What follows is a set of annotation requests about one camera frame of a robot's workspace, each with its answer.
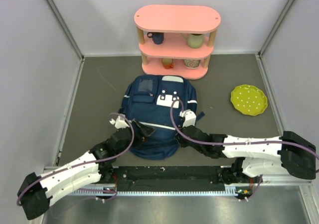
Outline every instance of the navy blue backpack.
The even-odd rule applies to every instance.
[[[183,102],[185,110],[196,112],[196,90],[183,77],[143,75],[129,85],[119,112],[130,121],[136,119],[156,129],[139,147],[130,149],[136,156],[161,160],[177,151],[179,144],[175,139],[176,130],[169,115],[169,109],[175,99]],[[182,125],[180,111],[180,103],[175,102],[173,117],[177,126]]]

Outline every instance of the wall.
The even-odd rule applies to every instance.
[[[0,219],[21,224],[17,191],[53,164],[79,59],[44,0],[1,0],[0,17]]]
[[[317,149],[318,7],[319,0],[296,0],[264,56],[286,129],[316,144]],[[318,192],[319,179],[315,184]]]
[[[54,0],[85,55],[138,55],[134,14],[148,4],[206,5],[221,14],[215,53],[259,51],[287,0]]]

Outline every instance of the mug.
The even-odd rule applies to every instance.
[[[162,32],[148,32],[147,36],[151,38],[156,45],[160,45],[164,41],[164,33]]]
[[[195,69],[199,66],[200,60],[188,60],[184,59],[184,64],[189,69]]]
[[[171,58],[163,58],[161,60],[161,64],[164,66],[165,69],[172,69],[174,68],[173,59]]]
[[[188,46],[191,48],[201,47],[205,39],[205,34],[190,33],[187,37],[184,34],[182,34],[182,36],[186,39]]]

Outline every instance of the polka dot plate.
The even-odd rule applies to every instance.
[[[236,110],[251,116],[263,113],[268,106],[264,92],[250,85],[237,86],[231,92],[230,101]]]

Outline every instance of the pink shelf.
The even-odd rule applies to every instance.
[[[175,59],[204,59],[213,52],[213,47],[208,47],[208,37],[204,44],[197,49],[190,48],[179,33],[165,33],[164,41],[160,45],[154,44],[151,38],[145,36],[145,43],[139,44],[140,50],[149,57],[167,57]]]
[[[145,31],[210,33],[220,24],[220,15],[207,6],[147,5],[134,16],[136,26]]]
[[[142,64],[142,68],[146,74],[182,76],[190,80],[202,78],[208,71],[208,68],[203,68],[202,61],[196,69],[185,67],[183,60],[180,59],[174,59],[173,65],[174,68],[167,70],[161,64],[161,58],[148,57],[148,64]]]

